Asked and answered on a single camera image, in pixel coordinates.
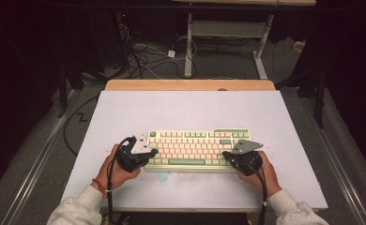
spacebar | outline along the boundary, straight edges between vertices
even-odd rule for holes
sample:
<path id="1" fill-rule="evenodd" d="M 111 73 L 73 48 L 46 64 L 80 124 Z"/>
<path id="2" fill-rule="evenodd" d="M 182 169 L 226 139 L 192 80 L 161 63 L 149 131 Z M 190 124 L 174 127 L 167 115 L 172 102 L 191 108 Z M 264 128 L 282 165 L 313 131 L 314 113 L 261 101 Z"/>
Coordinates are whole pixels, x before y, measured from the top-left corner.
<path id="1" fill-rule="evenodd" d="M 169 165 L 205 165 L 206 161 L 201 159 L 169 159 Z"/>

white tabletop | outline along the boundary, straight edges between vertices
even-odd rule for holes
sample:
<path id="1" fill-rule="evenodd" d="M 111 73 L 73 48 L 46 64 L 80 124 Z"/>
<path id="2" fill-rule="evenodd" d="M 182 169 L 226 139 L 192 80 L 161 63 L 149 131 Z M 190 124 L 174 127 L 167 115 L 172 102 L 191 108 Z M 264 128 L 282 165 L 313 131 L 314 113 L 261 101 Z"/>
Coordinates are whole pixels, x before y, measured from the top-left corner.
<path id="1" fill-rule="evenodd" d="M 63 199 L 76 197 L 115 143 L 150 129 L 248 128 L 297 202 L 328 208 L 279 91 L 104 91 Z M 113 193 L 119 211 L 250 212 L 261 196 L 235 173 L 146 172 Z"/>

black controller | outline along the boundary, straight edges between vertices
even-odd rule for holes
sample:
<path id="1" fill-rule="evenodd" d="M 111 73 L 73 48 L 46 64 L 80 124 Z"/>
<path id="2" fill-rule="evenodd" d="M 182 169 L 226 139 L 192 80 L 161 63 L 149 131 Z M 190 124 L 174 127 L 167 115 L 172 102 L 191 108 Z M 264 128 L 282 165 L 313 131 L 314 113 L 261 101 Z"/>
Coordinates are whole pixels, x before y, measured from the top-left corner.
<path id="1" fill-rule="evenodd" d="M 257 172 L 263 164 L 262 158 L 256 151 L 250 151 L 244 154 L 232 154 L 224 151 L 222 154 L 233 168 L 241 171 L 246 176 Z"/>
<path id="2" fill-rule="evenodd" d="M 132 154 L 131 150 L 136 144 L 136 138 L 128 138 L 129 143 L 121 146 L 121 149 L 115 153 L 115 158 L 119 166 L 126 172 L 132 173 L 134 170 L 145 166 L 150 158 L 157 153 L 157 149 L 151 149 L 149 153 Z"/>

mechanical keyboard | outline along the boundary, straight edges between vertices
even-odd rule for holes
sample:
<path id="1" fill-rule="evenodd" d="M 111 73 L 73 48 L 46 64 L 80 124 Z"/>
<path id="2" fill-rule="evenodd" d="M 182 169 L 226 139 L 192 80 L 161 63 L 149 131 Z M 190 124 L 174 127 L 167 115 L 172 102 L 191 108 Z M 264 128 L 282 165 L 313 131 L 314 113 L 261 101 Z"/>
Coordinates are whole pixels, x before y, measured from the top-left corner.
<path id="1" fill-rule="evenodd" d="M 151 158 L 147 171 L 233 172 L 221 154 L 231 152 L 238 140 L 250 140 L 245 128 L 214 130 L 151 130 L 147 144 L 159 152 Z"/>

wrist strap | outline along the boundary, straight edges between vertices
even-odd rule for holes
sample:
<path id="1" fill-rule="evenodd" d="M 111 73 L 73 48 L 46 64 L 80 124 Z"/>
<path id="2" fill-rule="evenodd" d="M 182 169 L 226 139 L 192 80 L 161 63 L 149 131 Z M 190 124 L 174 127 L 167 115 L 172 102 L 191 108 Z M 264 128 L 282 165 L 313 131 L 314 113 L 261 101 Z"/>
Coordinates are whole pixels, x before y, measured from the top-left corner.
<path id="1" fill-rule="evenodd" d="M 103 198 L 107 198 L 107 190 L 104 188 L 101 183 L 97 179 L 92 179 L 93 182 L 95 182 L 98 185 L 98 189 L 103 194 Z"/>

